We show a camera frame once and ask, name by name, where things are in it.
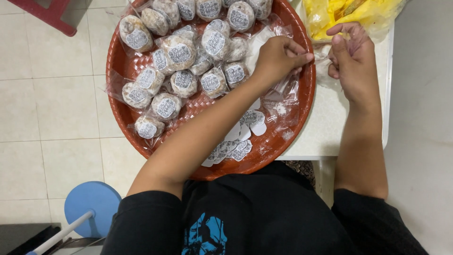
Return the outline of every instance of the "yellow plastic bag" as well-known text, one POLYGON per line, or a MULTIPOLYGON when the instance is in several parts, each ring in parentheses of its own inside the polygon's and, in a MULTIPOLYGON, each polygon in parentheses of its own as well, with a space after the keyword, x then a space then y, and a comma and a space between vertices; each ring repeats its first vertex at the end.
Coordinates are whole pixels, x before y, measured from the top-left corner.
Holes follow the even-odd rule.
POLYGON ((358 21, 373 33, 387 29, 406 4, 406 0, 302 0, 305 26, 312 40, 330 40, 326 31, 338 23, 358 21))

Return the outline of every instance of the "round tray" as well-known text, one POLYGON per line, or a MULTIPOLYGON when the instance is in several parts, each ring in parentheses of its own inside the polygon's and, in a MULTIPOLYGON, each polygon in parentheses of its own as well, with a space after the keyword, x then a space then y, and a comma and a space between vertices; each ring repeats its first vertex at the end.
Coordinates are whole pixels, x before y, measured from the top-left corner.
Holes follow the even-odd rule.
MULTIPOLYGON (((139 5, 143 2, 144 0, 136 0, 133 4, 139 5)), ((127 11, 128 14, 132 14, 133 12, 132 8, 127 11)), ((305 27, 289 3, 286 0, 274 0, 272 12, 281 18, 284 25, 291 26, 294 34, 294 41, 302 45, 308 50, 308 52, 313 53, 313 48, 310 40, 308 39, 305 27)), ((255 25, 254 32, 256 32, 258 28, 259 26, 255 25)), ((151 53, 144 53, 141 57, 134 56, 133 58, 128 58, 123 46, 121 45, 118 29, 119 28, 117 26, 112 36, 107 56, 106 81, 108 84, 111 84, 111 80, 115 76, 115 73, 118 73, 125 78, 135 80, 140 71, 152 63, 151 53)), ((276 133, 272 132, 274 127, 277 125, 276 123, 267 123, 266 133, 259 137, 255 135, 250 137, 253 147, 251 152, 248 153, 242 161, 237 162, 230 158, 217 165, 213 165, 212 167, 199 167, 194 174, 192 174, 191 179, 211 181, 230 173, 250 174, 275 160, 290 146, 307 120, 308 113, 310 112, 313 102, 315 79, 315 65, 310 64, 305 66, 299 79, 300 110, 298 114, 294 115, 294 118, 298 119, 298 124, 291 127, 294 135, 290 139, 285 140, 280 135, 276 135, 276 133)), ((129 142, 145 158, 148 158, 156 150, 159 144, 170 136, 179 125, 186 122, 191 116, 196 115, 198 112, 207 108, 218 99, 220 98, 210 99, 202 92, 196 93, 194 96, 189 98, 186 105, 181 109, 179 119, 176 121, 176 124, 162 134, 153 148, 148 148, 149 146, 142 138, 135 135, 133 130, 127 128, 128 124, 135 122, 135 120, 139 117, 139 114, 132 111, 122 102, 109 97, 110 106, 118 125, 129 142)))

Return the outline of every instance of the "sleeve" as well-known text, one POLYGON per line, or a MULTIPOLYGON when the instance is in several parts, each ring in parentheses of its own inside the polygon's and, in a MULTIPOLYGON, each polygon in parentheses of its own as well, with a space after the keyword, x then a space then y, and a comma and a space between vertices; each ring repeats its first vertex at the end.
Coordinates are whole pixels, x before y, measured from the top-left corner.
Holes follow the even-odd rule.
POLYGON ((332 212, 364 254, 428 254, 383 199, 339 189, 332 212))
POLYGON ((101 255, 181 253, 181 201, 163 191, 124 198, 114 214, 101 255))

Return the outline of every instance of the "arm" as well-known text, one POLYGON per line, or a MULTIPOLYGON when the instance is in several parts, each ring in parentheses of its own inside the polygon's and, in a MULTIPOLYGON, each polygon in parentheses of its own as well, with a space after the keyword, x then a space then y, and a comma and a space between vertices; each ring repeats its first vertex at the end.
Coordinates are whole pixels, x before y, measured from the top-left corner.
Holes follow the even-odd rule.
POLYGON ((338 24, 328 35, 347 31, 357 48, 352 56, 340 35, 332 39, 329 75, 340 79, 349 114, 335 169, 335 189, 386 199, 388 184, 382 148, 382 113, 374 44, 358 23, 338 24))
POLYGON ((290 71, 300 72, 313 59, 286 37, 271 38, 260 49, 253 75, 208 109, 181 125, 148 159, 128 196, 166 191, 181 199, 183 184, 252 103, 290 71))

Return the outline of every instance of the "black t-shirt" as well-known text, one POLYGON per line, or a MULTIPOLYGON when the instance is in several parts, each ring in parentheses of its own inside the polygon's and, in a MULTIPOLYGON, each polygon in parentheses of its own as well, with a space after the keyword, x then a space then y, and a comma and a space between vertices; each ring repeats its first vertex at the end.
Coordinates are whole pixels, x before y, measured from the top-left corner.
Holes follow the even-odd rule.
POLYGON ((336 190, 330 210, 281 162, 250 174, 188 181, 183 199, 123 199, 102 255, 426 254, 383 199, 336 190))

